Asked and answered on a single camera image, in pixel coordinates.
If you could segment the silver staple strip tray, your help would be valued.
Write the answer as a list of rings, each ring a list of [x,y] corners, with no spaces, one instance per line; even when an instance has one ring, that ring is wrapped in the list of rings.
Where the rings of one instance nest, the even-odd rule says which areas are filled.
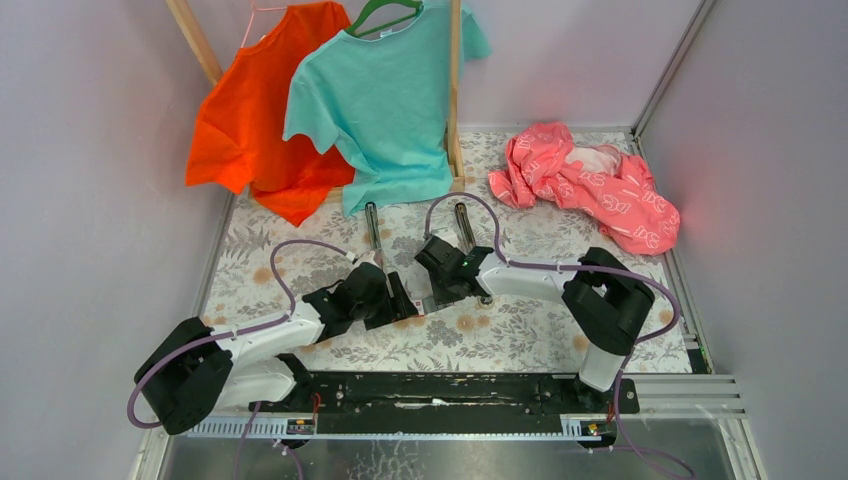
[[[422,311],[425,315],[438,312],[440,310],[450,308],[454,302],[440,302],[434,296],[429,296],[421,301]]]

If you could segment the beige and black stapler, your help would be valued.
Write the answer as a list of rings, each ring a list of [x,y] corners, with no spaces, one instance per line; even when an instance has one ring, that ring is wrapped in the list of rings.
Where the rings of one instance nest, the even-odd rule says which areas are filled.
[[[378,209],[374,202],[368,202],[365,205],[365,219],[375,262],[378,267],[383,269],[385,267],[385,257],[382,247]]]

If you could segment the white red staple box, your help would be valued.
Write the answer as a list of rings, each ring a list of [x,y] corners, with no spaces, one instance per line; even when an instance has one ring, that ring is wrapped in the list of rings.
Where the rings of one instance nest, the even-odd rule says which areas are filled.
[[[428,313],[427,305],[426,305],[426,302],[424,300],[422,300],[422,299],[413,300],[412,304],[416,308],[418,316],[424,316]]]

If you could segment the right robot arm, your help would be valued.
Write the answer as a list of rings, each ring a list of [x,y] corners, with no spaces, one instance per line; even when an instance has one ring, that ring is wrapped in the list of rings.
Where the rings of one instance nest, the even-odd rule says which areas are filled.
[[[653,291],[610,252],[591,247],[572,265],[509,262],[489,247],[465,253],[433,235],[415,255],[438,290],[467,297],[521,296],[564,305],[589,341],[573,386],[575,402],[597,412],[635,347]]]

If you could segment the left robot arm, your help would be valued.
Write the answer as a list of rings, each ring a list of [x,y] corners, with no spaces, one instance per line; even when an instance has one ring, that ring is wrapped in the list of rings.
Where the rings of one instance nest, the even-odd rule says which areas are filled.
[[[180,322],[134,376],[127,406],[130,421],[144,398],[161,426],[176,435],[213,412],[274,404],[288,411],[314,406],[313,377],[294,355],[300,347],[345,334],[360,322],[376,329],[419,315],[396,272],[357,264],[336,283],[297,298],[288,313],[211,328],[194,317]]]

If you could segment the wooden clothes rack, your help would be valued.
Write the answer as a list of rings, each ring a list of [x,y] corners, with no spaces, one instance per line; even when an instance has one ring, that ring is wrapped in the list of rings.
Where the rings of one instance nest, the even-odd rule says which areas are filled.
[[[181,31],[187,45],[200,65],[205,78],[215,86],[223,76],[223,69],[209,44],[200,22],[197,20],[188,1],[165,0],[171,16]],[[461,72],[462,43],[462,2],[453,0],[450,5],[450,87],[449,109],[446,119],[444,146],[447,152],[447,164],[453,174],[451,193],[463,192],[466,186],[465,168],[460,146],[458,127],[459,81]]]

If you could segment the floral table mat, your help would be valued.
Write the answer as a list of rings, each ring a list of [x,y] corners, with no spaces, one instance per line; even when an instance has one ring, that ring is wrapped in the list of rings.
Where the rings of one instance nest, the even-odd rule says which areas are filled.
[[[510,256],[572,261],[598,246],[632,271],[665,279],[660,258],[620,250],[584,213],[548,202],[514,210],[496,200],[487,176],[504,165],[508,140],[506,132],[467,132],[460,137],[465,205],[479,244],[490,245],[494,227],[500,226],[502,248]],[[412,298],[428,296],[428,275],[414,256],[426,226],[455,226],[454,201],[437,207],[426,202],[382,207],[378,220],[389,268],[400,275]],[[348,217],[338,205],[329,204],[296,227],[241,196],[223,238],[202,320],[223,325],[282,312],[289,294],[313,292],[348,274],[342,250],[362,253],[370,247],[362,214]],[[297,354],[312,371],[573,372],[587,347],[586,336],[566,308],[504,296],[490,306],[468,299],[374,330],[355,324],[347,333],[300,348]]]

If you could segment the pink patterned cloth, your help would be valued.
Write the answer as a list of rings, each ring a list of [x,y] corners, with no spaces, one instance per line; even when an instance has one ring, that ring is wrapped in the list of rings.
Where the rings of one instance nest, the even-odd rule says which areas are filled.
[[[539,200],[579,210],[625,251],[659,255],[678,240],[681,216],[656,188],[639,155],[604,144],[580,147],[561,122],[536,123],[511,138],[506,167],[488,174],[496,199],[514,209]]]

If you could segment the teal t-shirt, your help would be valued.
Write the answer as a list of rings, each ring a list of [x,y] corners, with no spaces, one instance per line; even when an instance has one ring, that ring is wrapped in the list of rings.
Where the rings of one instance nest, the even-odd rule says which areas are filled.
[[[353,168],[342,191],[345,215],[370,202],[414,203],[450,191],[450,43],[450,4],[431,1],[380,38],[340,32],[297,67],[283,137],[308,139],[319,153],[336,148]]]

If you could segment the orange t-shirt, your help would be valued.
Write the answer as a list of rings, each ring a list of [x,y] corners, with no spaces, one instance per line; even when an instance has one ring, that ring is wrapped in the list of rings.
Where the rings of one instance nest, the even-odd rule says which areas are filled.
[[[354,170],[336,148],[316,151],[297,135],[283,140],[289,87],[301,61],[350,20],[334,1],[290,5],[256,44],[240,49],[200,106],[187,159],[187,186],[249,192],[299,226]]]

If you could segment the green clothes hanger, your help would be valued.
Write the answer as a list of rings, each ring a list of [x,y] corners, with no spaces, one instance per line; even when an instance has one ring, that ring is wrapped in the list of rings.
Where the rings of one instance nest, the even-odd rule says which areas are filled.
[[[355,38],[364,38],[404,25],[418,17],[424,8],[423,1],[370,0],[366,1],[357,18],[345,30]]]

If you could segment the pink clothes hanger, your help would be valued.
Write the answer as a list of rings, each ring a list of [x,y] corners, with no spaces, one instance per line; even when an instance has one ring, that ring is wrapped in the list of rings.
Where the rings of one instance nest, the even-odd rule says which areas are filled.
[[[242,35],[241,48],[259,43],[278,25],[287,9],[287,1],[250,0],[250,13],[247,26]]]

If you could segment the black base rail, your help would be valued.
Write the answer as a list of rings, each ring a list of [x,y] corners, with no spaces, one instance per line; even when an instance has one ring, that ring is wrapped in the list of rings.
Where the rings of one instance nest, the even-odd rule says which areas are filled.
[[[619,397],[570,374],[316,372],[263,413],[303,414],[320,434],[533,435],[562,432],[563,418],[601,424],[640,411],[635,384]]]

